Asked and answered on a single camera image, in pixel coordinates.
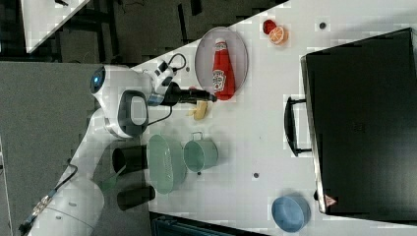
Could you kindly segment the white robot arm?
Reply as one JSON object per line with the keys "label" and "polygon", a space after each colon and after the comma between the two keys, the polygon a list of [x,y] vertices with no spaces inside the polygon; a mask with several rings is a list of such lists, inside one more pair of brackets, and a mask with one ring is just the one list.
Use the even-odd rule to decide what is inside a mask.
{"label": "white robot arm", "polygon": [[181,89],[176,70],[160,62],[151,70],[104,65],[89,81],[99,108],[57,185],[20,225],[20,236],[90,236],[104,208],[103,191],[92,180],[104,151],[114,142],[140,137],[152,106],[217,101],[206,90]]}

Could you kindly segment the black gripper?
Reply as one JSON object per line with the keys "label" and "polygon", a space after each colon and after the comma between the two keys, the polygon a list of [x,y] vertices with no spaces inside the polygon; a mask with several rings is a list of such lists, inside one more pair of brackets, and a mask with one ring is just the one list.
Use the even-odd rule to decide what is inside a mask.
{"label": "black gripper", "polygon": [[199,100],[216,102],[217,97],[206,90],[181,89],[178,84],[171,83],[167,88],[162,104],[165,106],[174,106],[177,103],[196,104]]}

